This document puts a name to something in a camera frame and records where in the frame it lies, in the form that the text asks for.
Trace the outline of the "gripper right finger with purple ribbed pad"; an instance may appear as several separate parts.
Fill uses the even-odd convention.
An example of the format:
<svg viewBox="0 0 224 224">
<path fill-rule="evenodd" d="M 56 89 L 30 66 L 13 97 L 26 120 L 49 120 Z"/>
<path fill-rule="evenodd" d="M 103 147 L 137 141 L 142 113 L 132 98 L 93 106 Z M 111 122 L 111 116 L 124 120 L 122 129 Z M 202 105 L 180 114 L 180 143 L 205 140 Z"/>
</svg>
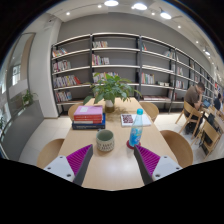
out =
<svg viewBox="0 0 224 224">
<path fill-rule="evenodd" d="M 145 185 L 182 169 L 169 156 L 159 156 L 142 146 L 134 146 L 134 155 Z"/>
</svg>

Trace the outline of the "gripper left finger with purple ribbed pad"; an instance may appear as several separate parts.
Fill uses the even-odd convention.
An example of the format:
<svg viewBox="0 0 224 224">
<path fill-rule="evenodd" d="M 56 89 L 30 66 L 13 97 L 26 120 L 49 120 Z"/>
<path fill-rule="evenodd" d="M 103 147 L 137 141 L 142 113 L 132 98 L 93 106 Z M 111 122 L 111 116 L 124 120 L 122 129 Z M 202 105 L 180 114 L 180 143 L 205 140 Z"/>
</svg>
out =
<svg viewBox="0 0 224 224">
<path fill-rule="evenodd" d="M 59 155 L 44 170 L 81 186 L 92 156 L 93 145 L 90 144 L 68 156 Z"/>
</svg>

